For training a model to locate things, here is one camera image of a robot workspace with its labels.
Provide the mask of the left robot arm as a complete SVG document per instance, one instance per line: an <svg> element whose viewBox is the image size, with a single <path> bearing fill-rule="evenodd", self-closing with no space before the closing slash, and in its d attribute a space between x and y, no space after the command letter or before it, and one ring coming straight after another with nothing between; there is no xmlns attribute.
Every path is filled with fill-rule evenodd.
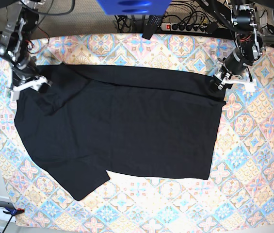
<svg viewBox="0 0 274 233"><path fill-rule="evenodd" d="M217 92L231 88L233 84L241 84L245 92L255 92L257 81L251 75L249 67L261 58L266 48L254 5L247 0L230 0L227 3L231 6L230 20L219 12L217 1L211 1L219 20L234 33L236 47L226 58L218 58L219 65L210 81L210 90Z"/></svg>

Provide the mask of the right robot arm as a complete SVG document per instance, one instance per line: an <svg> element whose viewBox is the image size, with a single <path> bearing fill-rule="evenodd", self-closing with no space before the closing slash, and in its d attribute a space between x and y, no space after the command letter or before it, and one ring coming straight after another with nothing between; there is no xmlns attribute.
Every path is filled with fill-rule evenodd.
<svg viewBox="0 0 274 233"><path fill-rule="evenodd" d="M27 88L44 93L52 85L40 74L35 57L28 51L39 20L36 10L43 4L43 0L0 0L0 9L12 6L12 15L0 36L0 58L7 61L13 71L11 85L6 90L12 101L18 100L20 92Z"/></svg>

